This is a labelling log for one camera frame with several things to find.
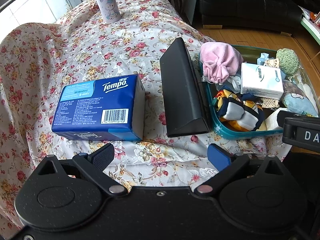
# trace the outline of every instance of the pink cloth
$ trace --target pink cloth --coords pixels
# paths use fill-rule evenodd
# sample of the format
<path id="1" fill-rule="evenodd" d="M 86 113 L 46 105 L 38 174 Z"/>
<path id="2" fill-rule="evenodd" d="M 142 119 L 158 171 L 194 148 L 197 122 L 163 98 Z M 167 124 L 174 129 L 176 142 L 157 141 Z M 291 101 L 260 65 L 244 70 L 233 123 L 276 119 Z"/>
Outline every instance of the pink cloth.
<path id="1" fill-rule="evenodd" d="M 229 76 L 236 74 L 243 58 L 230 44 L 206 42 L 200 48 L 200 61 L 208 81 L 222 84 Z"/>

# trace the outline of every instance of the blue tissue package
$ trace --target blue tissue package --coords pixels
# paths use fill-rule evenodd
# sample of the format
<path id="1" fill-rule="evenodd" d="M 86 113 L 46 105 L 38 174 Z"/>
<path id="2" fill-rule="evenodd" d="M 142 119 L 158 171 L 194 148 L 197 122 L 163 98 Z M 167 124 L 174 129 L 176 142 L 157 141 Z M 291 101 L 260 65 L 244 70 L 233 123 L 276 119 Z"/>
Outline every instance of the blue tissue package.
<path id="1" fill-rule="evenodd" d="M 65 86 L 52 132 L 69 140 L 140 141 L 145 90 L 138 75 Z"/>

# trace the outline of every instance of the floral bedsheet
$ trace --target floral bedsheet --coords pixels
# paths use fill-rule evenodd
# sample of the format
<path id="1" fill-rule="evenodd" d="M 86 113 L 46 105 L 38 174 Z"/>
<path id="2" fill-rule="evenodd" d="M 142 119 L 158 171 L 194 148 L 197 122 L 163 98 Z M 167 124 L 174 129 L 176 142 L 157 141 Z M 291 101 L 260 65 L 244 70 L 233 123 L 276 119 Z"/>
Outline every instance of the floral bedsheet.
<path id="1" fill-rule="evenodd" d="M 91 153 L 106 141 L 69 141 L 51 132 L 63 86 L 137 73 L 146 90 L 144 138 L 112 142 L 115 159 L 105 170 L 132 186 L 191 186 L 217 173 L 206 150 L 216 143 L 231 153 L 284 158 L 290 146 L 281 136 L 230 141 L 214 131 L 166 136 L 159 59 L 182 37 L 196 60 L 211 38 L 183 22 L 167 0 L 117 0 L 122 19 L 105 24 L 94 0 L 71 10 L 56 24 L 24 24 L 0 44 L 0 233 L 12 235 L 21 223 L 14 200 L 47 154 L 60 159 Z"/>

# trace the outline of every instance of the black sofa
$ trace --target black sofa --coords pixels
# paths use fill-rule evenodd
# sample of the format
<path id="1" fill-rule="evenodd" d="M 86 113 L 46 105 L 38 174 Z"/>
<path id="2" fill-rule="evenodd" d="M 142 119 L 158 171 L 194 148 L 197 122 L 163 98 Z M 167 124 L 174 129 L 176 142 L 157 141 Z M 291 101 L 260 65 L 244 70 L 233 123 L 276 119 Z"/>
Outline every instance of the black sofa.
<path id="1" fill-rule="evenodd" d="M 203 25 L 231 25 L 293 33 L 302 10 L 293 0 L 197 0 Z"/>

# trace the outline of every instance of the blue plush toy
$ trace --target blue plush toy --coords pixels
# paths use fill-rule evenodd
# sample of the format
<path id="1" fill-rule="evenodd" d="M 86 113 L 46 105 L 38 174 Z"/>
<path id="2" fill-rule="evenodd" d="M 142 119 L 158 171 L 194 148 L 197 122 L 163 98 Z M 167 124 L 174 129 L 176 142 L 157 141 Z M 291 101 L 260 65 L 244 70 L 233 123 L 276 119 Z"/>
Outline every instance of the blue plush toy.
<path id="1" fill-rule="evenodd" d="M 283 88 L 282 103 L 289 110 L 296 114 L 318 117 L 313 104 L 297 85 L 285 80 L 283 81 Z"/>

